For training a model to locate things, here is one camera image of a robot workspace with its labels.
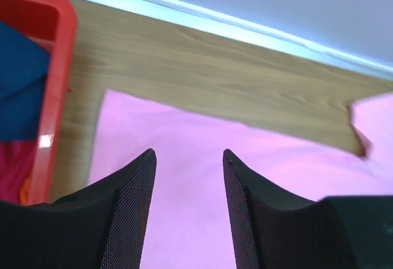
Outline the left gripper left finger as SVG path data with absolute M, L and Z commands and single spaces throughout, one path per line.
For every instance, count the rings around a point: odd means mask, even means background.
M 146 150 L 53 203 L 1 202 L 2 268 L 139 268 L 156 173 Z

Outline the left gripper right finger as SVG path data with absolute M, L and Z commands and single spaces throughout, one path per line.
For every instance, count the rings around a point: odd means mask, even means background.
M 231 150 L 223 168 L 238 268 L 392 267 L 390 195 L 307 200 Z

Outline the pink t-shirt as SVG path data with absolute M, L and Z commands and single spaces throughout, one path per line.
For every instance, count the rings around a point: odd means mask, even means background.
M 142 268 L 235 268 L 223 153 L 310 200 L 392 193 L 392 94 L 352 104 L 365 155 L 108 90 L 89 183 L 147 149 L 157 156 Z

